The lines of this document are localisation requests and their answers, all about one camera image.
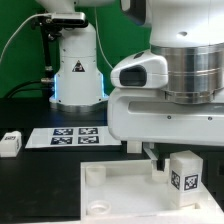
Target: white cube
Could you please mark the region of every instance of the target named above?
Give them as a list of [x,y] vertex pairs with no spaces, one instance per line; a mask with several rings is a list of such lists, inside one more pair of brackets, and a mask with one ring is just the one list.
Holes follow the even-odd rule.
[[168,190],[178,208],[196,204],[200,197],[203,160],[191,151],[170,155]]
[[0,142],[0,157],[16,157],[22,146],[21,133],[6,133]]

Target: printed marker sheet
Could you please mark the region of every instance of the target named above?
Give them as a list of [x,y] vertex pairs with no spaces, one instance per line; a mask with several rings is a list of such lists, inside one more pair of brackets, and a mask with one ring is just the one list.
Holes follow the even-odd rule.
[[110,135],[108,126],[35,128],[26,148],[96,145],[121,145],[121,142]]

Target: metal cylinder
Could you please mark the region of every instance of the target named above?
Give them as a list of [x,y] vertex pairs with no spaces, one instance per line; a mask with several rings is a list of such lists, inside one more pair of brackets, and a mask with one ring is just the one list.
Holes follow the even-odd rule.
[[169,81],[167,99],[181,104],[207,103],[215,90],[224,87],[224,44],[197,48],[151,46],[166,58]]

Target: warning label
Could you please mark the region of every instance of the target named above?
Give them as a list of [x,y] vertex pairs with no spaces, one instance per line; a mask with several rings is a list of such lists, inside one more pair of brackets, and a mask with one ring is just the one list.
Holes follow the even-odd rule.
[[85,72],[81,62],[78,60],[75,67],[73,68],[72,72]]

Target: black tabletop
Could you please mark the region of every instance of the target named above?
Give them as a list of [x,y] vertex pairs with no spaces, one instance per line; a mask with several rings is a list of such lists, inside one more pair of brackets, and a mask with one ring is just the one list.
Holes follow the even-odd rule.
[[[0,158],[0,223],[80,219],[80,164],[144,159],[122,146],[60,147],[26,150],[33,128],[106,126],[106,108],[77,115],[52,110],[43,99],[0,100],[0,137],[20,131],[16,158]],[[224,148],[159,144],[163,155],[192,150],[204,159],[202,181],[224,209]]]

